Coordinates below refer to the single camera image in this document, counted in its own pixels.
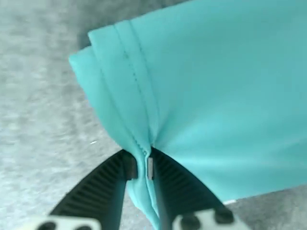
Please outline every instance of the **fabric fold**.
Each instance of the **fabric fold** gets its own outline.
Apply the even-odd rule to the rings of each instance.
[[[307,2],[192,0],[89,33],[71,56],[129,193],[158,228],[151,146],[221,200],[307,183]]]

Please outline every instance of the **black plastic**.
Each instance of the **black plastic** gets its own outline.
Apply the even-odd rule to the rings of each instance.
[[[50,214],[94,218],[103,230],[116,230],[126,181],[133,178],[137,178],[135,158],[121,150],[81,180]]]
[[[171,230],[177,215],[223,207],[197,177],[174,159],[154,148],[150,157],[161,230]]]

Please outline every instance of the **fabric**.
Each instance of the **fabric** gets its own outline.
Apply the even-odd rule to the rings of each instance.
[[[70,63],[158,228],[151,146],[221,200],[307,182],[307,2],[194,0],[89,33]]]

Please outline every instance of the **mint green cloth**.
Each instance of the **mint green cloth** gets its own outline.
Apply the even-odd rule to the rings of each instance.
[[[89,37],[70,63],[155,228],[151,146],[223,201],[307,183],[306,0],[194,0]]]

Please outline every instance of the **floor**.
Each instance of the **floor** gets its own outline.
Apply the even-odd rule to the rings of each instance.
[[[0,230],[48,213],[119,149],[68,64],[87,32],[179,0],[0,0]],[[307,229],[307,186],[231,205],[255,230]],[[152,229],[126,196],[122,230]]]

